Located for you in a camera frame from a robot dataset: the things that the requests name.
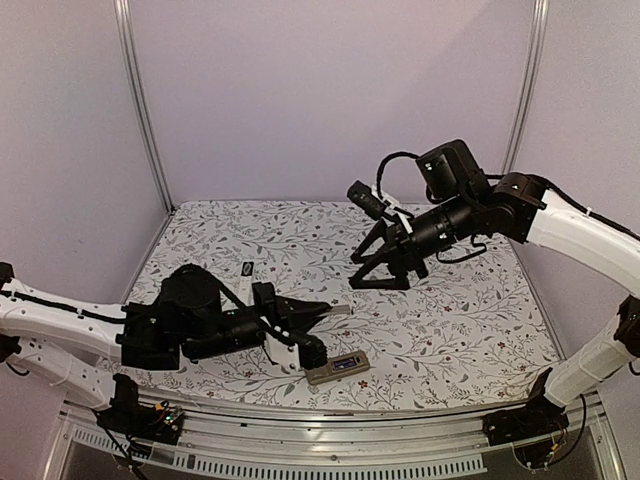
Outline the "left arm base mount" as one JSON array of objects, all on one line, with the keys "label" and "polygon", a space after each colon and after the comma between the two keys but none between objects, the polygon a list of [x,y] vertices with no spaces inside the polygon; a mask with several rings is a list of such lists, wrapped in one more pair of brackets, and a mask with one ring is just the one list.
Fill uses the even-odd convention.
[{"label": "left arm base mount", "polygon": [[115,374],[114,396],[106,410],[97,411],[97,425],[127,438],[177,445],[184,425],[184,411],[162,401],[154,406],[139,402],[138,385],[127,375]]}]

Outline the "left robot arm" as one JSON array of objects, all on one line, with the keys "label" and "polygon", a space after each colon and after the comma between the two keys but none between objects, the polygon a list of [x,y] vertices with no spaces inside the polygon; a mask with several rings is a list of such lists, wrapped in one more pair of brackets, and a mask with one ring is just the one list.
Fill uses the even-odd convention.
[{"label": "left robot arm", "polygon": [[108,410],[128,434],[148,426],[148,412],[125,394],[130,380],[75,356],[94,354],[124,367],[177,371],[252,348],[293,371],[323,367],[324,343],[311,329],[333,308],[276,294],[270,283],[253,283],[249,305],[204,268],[179,267],[161,283],[150,304],[97,304],[39,291],[20,281],[11,264],[1,265],[1,360],[16,373],[30,373],[60,386],[94,410]]}]

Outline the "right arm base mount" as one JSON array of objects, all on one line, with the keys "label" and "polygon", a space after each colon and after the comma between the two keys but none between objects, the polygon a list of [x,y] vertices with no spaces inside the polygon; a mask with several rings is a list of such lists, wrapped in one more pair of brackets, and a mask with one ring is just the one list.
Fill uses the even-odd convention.
[{"label": "right arm base mount", "polygon": [[482,431],[490,446],[545,437],[543,441],[515,449],[516,460],[533,470],[551,465],[569,426],[565,408],[544,397],[545,382],[550,373],[551,368],[548,368],[538,377],[523,406],[497,410],[482,418]]}]

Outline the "small grey battery cover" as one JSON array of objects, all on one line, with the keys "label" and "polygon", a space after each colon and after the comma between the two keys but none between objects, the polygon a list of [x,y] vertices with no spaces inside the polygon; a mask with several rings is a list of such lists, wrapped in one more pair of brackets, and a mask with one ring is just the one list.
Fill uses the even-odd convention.
[{"label": "small grey battery cover", "polygon": [[352,309],[349,305],[336,305],[333,306],[329,311],[327,311],[328,315],[351,315]]}]

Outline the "small white remote control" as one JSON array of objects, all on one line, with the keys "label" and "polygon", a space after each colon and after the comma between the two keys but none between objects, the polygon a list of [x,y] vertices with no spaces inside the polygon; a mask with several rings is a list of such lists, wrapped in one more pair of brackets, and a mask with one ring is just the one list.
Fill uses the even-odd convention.
[{"label": "small white remote control", "polygon": [[324,366],[306,370],[305,376],[310,385],[320,385],[366,372],[370,368],[366,353],[356,351],[329,358]]}]

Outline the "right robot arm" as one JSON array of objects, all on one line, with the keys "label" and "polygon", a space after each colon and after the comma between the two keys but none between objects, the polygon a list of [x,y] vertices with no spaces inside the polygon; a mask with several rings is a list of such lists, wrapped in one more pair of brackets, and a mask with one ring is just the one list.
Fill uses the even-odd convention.
[{"label": "right robot arm", "polygon": [[[413,160],[426,184],[431,210],[414,215],[395,206],[381,188],[394,159]],[[408,276],[428,274],[426,259],[468,239],[473,255],[481,237],[502,235],[555,251],[604,275],[627,293],[616,316],[576,354],[538,377],[517,427],[537,436],[561,410],[639,356],[639,237],[580,205],[550,180],[511,172],[488,175],[467,144],[456,139],[422,155],[394,152],[379,164],[373,186],[352,184],[348,199],[375,225],[351,256],[354,289],[409,289]]]}]

